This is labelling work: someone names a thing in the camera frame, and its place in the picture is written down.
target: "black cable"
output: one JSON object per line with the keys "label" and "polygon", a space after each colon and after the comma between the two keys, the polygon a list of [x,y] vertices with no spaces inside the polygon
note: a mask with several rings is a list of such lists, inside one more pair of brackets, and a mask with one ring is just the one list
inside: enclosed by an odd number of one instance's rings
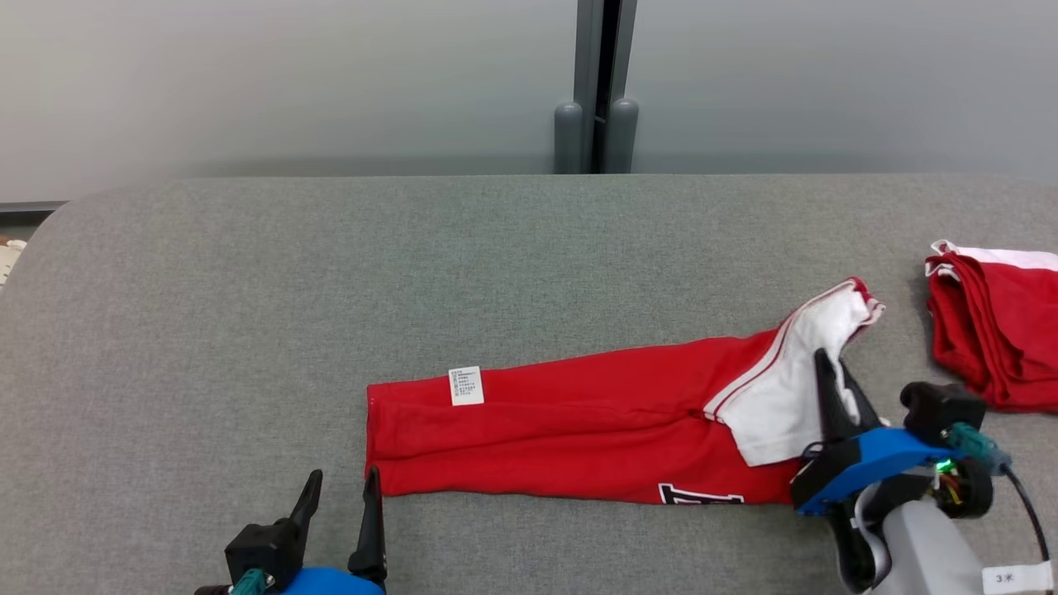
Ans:
{"label": "black cable", "polygon": [[1014,484],[1014,489],[1018,490],[1018,495],[1021,497],[1021,502],[1025,505],[1025,512],[1028,512],[1028,520],[1033,522],[1033,530],[1036,531],[1036,543],[1040,545],[1040,555],[1043,556],[1043,561],[1046,562],[1051,559],[1051,552],[1047,549],[1047,539],[1043,536],[1043,527],[1040,526],[1040,519],[1036,516],[1036,509],[1033,508],[1033,502],[1028,499],[1025,486],[1021,485],[1021,480],[1014,474],[1014,470],[1005,463],[999,466],[999,470],[1010,480],[1010,483]]}

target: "care label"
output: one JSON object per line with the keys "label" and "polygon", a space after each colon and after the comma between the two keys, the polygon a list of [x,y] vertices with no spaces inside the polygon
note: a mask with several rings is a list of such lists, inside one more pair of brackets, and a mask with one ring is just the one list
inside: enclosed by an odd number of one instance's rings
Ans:
{"label": "care label", "polygon": [[1003,595],[1023,591],[1047,591],[1055,587],[1051,560],[1020,566],[992,566],[981,571],[985,595]]}
{"label": "care label", "polygon": [[481,387],[481,368],[476,365],[449,371],[449,389],[452,389],[452,404],[481,404],[485,389]]}

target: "gray fabric surface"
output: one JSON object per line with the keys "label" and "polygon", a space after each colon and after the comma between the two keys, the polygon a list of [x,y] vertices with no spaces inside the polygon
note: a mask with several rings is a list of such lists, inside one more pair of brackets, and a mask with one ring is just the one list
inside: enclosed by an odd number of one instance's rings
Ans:
{"label": "gray fabric surface", "polygon": [[[324,494],[306,561],[360,523],[364,387],[745,335],[847,275],[889,307],[846,350],[883,415],[928,356],[944,237],[1058,251],[1058,190],[990,176],[227,179],[75,201],[0,296],[0,592],[189,594]],[[1058,419],[989,414],[1058,545]],[[962,524],[1037,559],[1014,492]],[[438,493],[386,501],[390,593],[840,593],[782,506]]]}

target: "teal connector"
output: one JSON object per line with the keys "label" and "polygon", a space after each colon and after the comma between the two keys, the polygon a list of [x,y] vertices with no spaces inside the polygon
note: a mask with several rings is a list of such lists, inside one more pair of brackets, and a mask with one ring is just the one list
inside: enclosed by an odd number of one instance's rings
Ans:
{"label": "teal connector", "polygon": [[247,571],[239,582],[232,588],[231,595],[264,595],[268,590],[268,579],[260,570]]}
{"label": "teal connector", "polygon": [[948,441],[948,446],[983,463],[993,476],[1002,475],[1000,467],[1003,465],[1009,467],[1013,463],[1010,455],[1000,449],[996,440],[982,434],[972,426],[956,421],[950,430],[945,432],[944,438]]}

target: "red pants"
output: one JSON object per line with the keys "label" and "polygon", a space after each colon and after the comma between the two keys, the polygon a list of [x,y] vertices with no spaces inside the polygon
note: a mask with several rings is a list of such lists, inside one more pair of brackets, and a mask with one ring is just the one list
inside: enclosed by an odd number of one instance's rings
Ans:
{"label": "red pants", "polygon": [[934,359],[996,409],[1058,411],[1058,256],[933,248]]}
{"label": "red pants", "polygon": [[850,280],[744,339],[481,371],[470,404],[451,376],[373,384],[367,465],[387,495],[788,502],[797,457],[819,439],[813,354],[836,360],[880,312]]}

